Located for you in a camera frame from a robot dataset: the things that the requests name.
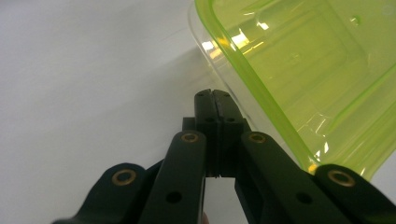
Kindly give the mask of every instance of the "screw hole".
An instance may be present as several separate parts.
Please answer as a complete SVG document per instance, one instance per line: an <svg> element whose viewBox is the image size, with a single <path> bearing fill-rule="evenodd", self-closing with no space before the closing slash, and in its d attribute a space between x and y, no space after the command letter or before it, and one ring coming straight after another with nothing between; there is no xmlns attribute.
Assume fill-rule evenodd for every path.
<svg viewBox="0 0 396 224"><path fill-rule="evenodd" d="M263 143L265 142L265 137L258 133L253 133L249 136L250 141L255 143Z"/></svg>
<svg viewBox="0 0 396 224"><path fill-rule="evenodd" d="M177 191L170 192L166 195L166 201L169 203L179 203L181 198L181 193Z"/></svg>
<svg viewBox="0 0 396 224"><path fill-rule="evenodd" d="M351 188L356 184L355 179L352 176L342 171L330 170L329 173L327 173L327 176L332 180L332 182L344 187Z"/></svg>
<svg viewBox="0 0 396 224"><path fill-rule="evenodd" d="M198 141L198 135L196 135L195 133L185 133L181 136L181 140L188 143L193 143Z"/></svg>
<svg viewBox="0 0 396 224"><path fill-rule="evenodd" d="M111 181L113 182L114 185L125 186L134 182L135 179L136 179L135 171L130 169L124 169L116 172L112 176Z"/></svg>
<svg viewBox="0 0 396 224"><path fill-rule="evenodd" d="M296 198L300 203L311 204L312 198L307 193L299 192L296 194Z"/></svg>

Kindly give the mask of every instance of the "white background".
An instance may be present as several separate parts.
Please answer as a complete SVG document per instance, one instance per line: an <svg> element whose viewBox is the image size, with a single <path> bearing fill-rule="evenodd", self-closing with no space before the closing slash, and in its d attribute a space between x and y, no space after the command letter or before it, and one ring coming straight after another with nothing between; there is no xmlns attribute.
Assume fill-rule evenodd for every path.
<svg viewBox="0 0 396 224"><path fill-rule="evenodd" d="M164 157L196 92L225 90L191 36L190 4L0 2L0 223L73 216L109 167ZM373 179L394 202L395 163ZM206 181L205 211L247 223L230 179Z"/></svg>

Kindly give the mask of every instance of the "white surface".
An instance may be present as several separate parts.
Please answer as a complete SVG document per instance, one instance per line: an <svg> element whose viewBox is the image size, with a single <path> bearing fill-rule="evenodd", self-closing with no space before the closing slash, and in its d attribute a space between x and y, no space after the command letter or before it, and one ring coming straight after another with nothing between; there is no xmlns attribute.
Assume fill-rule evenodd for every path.
<svg viewBox="0 0 396 224"><path fill-rule="evenodd" d="M107 168L163 158L196 92L223 89L190 3L0 2L0 223L73 216ZM395 162L374 178L394 202ZM207 180L205 210L246 223L229 179Z"/></svg>

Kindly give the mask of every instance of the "white table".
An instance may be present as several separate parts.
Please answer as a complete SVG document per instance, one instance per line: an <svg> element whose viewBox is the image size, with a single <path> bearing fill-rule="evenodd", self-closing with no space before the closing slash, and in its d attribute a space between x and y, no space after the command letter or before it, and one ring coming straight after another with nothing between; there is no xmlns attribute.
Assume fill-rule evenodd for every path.
<svg viewBox="0 0 396 224"><path fill-rule="evenodd" d="M107 168L164 157L196 92L225 90L191 36L190 4L0 2L0 223L73 216ZM373 179L394 202L395 163ZM206 181L205 211L247 223L231 179Z"/></svg>

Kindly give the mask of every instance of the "translucent plastic box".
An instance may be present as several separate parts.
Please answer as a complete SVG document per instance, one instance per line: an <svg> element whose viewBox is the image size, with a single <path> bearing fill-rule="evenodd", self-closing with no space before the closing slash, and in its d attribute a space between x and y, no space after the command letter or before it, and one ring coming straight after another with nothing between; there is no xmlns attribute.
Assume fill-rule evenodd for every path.
<svg viewBox="0 0 396 224"><path fill-rule="evenodd" d="M306 171L370 178L396 148L396 1L196 0L190 22L250 122L265 132L265 113Z"/></svg>

